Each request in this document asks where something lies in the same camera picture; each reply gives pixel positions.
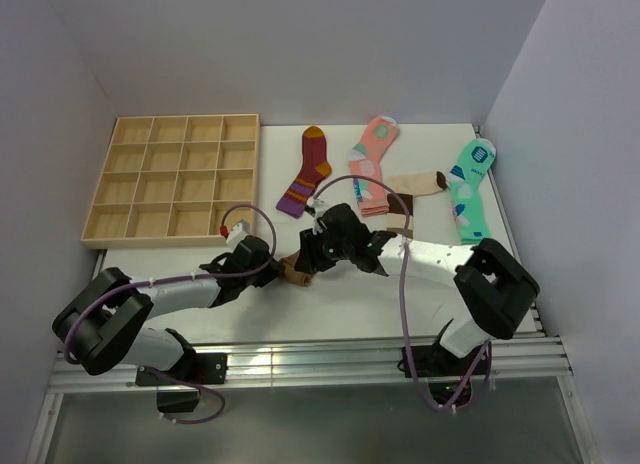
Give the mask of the tan brown ribbed sock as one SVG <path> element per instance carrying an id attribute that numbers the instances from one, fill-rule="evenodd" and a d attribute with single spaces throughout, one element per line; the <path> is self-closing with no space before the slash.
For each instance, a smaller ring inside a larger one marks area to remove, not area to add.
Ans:
<path id="1" fill-rule="evenodd" d="M 280 263 L 283 266 L 283 278 L 290 284 L 299 287 L 308 287 L 314 277 L 313 274 L 306 274 L 304 272 L 297 271 L 295 265 L 299 258 L 299 252 L 283 257 L 280 259 Z"/>

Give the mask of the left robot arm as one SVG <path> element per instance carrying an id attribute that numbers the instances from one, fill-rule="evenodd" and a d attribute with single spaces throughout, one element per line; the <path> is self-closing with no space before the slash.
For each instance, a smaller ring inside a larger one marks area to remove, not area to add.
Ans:
<path id="1" fill-rule="evenodd" d="M 181 310 L 222 306 L 247 287 L 264 287 L 283 273 L 259 237 L 244 234 L 230 248 L 189 275 L 155 282 L 136 282 L 118 267 L 101 271 L 52 323 L 66 359 L 93 376 L 130 364 L 157 370 L 172 383 L 197 380 L 198 358 L 187 339 L 147 322 Z"/>

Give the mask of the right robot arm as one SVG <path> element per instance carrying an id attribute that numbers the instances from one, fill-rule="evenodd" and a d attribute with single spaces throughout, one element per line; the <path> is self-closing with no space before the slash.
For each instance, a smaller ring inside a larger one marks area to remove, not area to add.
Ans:
<path id="1" fill-rule="evenodd" d="M 394 231 L 371 231 L 347 204 L 305 211 L 311 229 L 299 234 L 295 270 L 317 274 L 348 261 L 367 274 L 412 276 L 457 289 L 466 310 L 438 335 L 435 367 L 452 374 L 488 340 L 509 340 L 540 292 L 532 275 L 498 241 L 474 245 L 416 241 Z"/>

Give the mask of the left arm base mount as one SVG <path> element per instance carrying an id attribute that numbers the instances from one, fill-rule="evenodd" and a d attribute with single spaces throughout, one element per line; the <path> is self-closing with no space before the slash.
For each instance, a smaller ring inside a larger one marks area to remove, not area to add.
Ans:
<path id="1" fill-rule="evenodd" d="M 227 364 L 226 353 L 196 353 L 167 371 L 140 366 L 134 383 L 156 389 L 156 407 L 164 415 L 192 413 L 205 394 L 218 398 L 224 408 L 224 398 L 210 385 L 225 383 Z"/>

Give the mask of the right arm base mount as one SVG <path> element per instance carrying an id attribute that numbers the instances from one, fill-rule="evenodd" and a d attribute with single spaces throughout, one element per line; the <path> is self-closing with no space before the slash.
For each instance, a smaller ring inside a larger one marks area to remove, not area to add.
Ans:
<path id="1" fill-rule="evenodd" d="M 480 349 L 481 346 L 477 346 L 466 357 L 457 358 L 439 345 L 411 346 L 411 352 L 414 358 L 414 367 L 419 378 L 463 377 L 471 367 Z M 489 364 L 490 361 L 486 357 L 485 353 L 476 364 L 472 375 L 485 374 L 489 368 Z M 411 378 L 406 348 L 404 347 L 401 348 L 401 359 L 398 361 L 396 367 L 406 378 Z"/>

